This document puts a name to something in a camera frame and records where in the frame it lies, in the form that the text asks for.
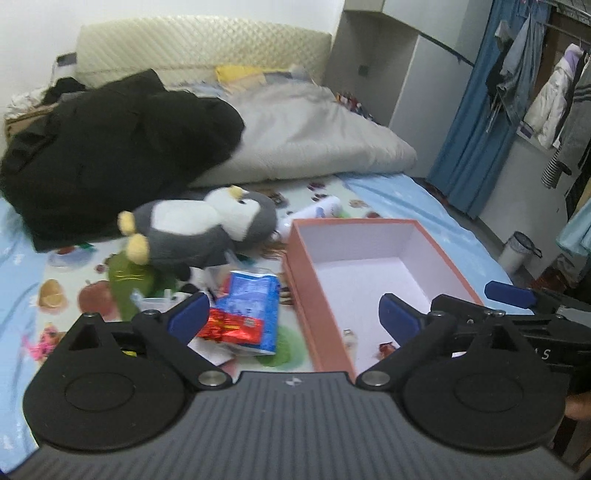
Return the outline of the right hand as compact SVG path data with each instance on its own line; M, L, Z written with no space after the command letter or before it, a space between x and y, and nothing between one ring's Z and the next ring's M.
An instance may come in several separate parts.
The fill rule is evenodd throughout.
M591 393L568 396L565 405L565 416L576 421L590 421Z

